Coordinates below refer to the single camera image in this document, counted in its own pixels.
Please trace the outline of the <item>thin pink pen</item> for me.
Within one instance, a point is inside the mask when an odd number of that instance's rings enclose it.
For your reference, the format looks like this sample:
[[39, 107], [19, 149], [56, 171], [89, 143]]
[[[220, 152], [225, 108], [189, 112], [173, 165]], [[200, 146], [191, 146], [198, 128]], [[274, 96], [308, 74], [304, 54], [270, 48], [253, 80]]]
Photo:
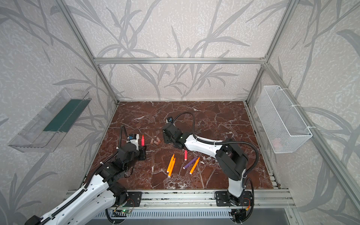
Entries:
[[141, 146], [144, 147], [145, 146], [145, 138], [144, 135], [142, 135], [142, 139], [141, 139]]

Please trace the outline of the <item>thick pink marker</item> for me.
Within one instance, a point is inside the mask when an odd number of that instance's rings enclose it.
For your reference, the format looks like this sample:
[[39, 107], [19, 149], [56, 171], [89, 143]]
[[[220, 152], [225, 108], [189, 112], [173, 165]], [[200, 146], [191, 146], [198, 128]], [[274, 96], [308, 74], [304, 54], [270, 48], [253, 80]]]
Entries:
[[185, 161], [188, 160], [188, 151], [187, 150], [184, 151], [184, 160]]

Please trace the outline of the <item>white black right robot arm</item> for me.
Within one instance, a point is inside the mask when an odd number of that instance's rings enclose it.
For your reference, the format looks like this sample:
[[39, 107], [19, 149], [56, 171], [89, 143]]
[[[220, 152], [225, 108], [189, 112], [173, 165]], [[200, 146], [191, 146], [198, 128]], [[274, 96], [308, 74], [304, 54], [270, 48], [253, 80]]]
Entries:
[[[172, 143], [175, 148], [199, 152], [216, 159], [223, 173], [228, 177], [229, 186], [225, 202], [234, 206], [242, 204], [248, 174], [257, 166], [259, 161], [258, 149], [243, 141], [215, 141], [198, 137], [190, 132], [182, 132], [172, 122], [163, 127], [165, 143]], [[239, 146], [240, 144], [251, 147], [256, 155], [254, 163], [248, 168], [248, 156]]]

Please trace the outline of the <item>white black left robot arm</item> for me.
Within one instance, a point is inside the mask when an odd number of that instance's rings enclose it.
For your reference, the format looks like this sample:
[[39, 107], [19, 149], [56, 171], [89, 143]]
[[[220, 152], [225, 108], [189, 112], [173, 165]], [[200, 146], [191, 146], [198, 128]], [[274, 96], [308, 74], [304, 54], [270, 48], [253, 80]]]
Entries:
[[128, 142], [101, 164], [73, 195], [43, 216], [32, 216], [27, 225], [85, 225], [113, 205], [122, 205], [127, 190], [118, 181], [137, 161], [146, 157], [146, 145]]

